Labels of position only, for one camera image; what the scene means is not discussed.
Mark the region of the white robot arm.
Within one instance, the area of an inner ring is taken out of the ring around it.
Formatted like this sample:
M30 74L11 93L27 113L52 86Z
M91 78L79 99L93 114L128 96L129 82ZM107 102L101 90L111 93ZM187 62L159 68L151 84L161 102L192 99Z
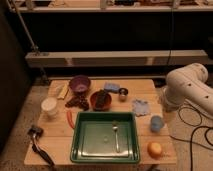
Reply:
M170 71L161 95L166 111L177 110L185 100L190 100L213 116L213 88L205 84L208 71L200 63L192 63Z

